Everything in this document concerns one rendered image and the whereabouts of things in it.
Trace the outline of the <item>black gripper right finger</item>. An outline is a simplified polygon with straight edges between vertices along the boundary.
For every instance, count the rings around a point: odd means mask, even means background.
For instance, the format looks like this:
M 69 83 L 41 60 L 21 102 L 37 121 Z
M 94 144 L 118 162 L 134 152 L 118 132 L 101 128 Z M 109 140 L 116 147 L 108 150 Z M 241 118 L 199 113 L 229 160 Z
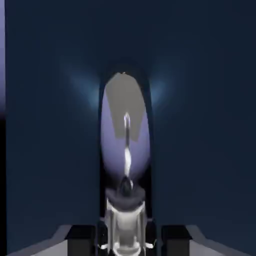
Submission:
M 206 238 L 196 225 L 163 225 L 161 256 L 250 256 Z

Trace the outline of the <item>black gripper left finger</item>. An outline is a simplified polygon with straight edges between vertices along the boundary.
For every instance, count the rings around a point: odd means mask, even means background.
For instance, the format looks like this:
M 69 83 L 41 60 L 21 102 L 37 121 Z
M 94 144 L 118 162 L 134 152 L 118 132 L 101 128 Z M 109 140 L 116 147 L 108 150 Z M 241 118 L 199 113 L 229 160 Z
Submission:
M 97 256 L 93 225 L 61 225 L 54 235 L 6 256 Z

